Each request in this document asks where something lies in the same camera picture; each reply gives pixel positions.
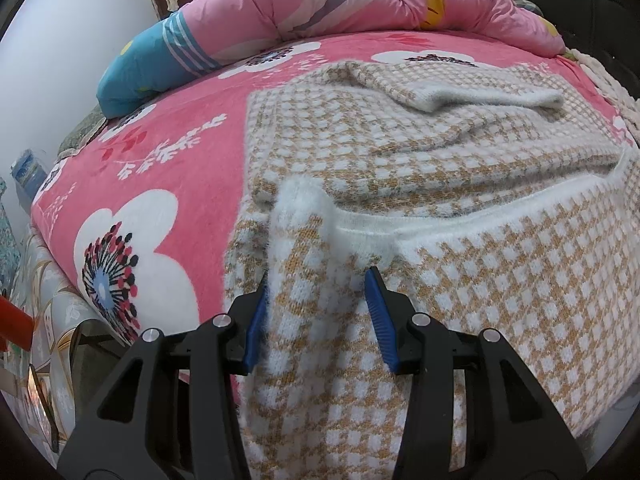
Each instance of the houndstooth sweater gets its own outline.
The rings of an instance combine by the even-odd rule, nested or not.
[[[564,104],[425,113],[425,81]],[[500,330],[572,432],[593,424],[640,358],[640,166],[608,131],[525,66],[342,62],[254,94],[225,262],[227,304],[269,271],[268,341],[241,385],[253,478],[390,478],[410,380],[380,357],[372,265],[449,328]],[[464,447],[457,375],[452,466]]]

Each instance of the black headboard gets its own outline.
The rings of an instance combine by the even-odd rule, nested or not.
[[[620,0],[530,0],[562,34],[568,48],[599,60],[640,98],[640,20]]]

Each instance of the silver screw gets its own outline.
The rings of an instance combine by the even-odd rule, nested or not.
[[[228,316],[227,314],[218,314],[213,318],[213,324],[220,328],[229,326],[231,324],[231,316]]]
[[[157,328],[149,328],[142,333],[142,341],[152,343],[160,337],[160,331]]]
[[[489,330],[485,330],[482,335],[489,343],[497,343],[500,341],[500,332],[490,328]]]
[[[426,314],[418,312],[417,314],[413,315],[411,321],[416,326],[427,326],[431,322],[431,318]]]

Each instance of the yellow dot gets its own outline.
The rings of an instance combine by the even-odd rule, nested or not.
[[[558,35],[558,30],[554,27],[554,24],[545,20],[542,16],[538,16],[541,20],[542,23],[545,24],[546,30],[549,31],[549,34],[551,34],[553,37]]]
[[[120,55],[122,56],[122,54],[124,54],[127,50],[129,50],[129,47],[131,46],[131,43],[133,43],[133,40],[129,41],[129,43],[127,43],[122,50],[120,51]]]

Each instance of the smartphone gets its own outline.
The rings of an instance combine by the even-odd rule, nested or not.
[[[29,400],[42,428],[42,433],[49,443],[49,447],[54,453],[58,453],[60,451],[60,436],[56,426],[56,419],[49,403],[49,387],[47,381],[39,380],[33,365],[29,365],[29,381],[27,384]]]

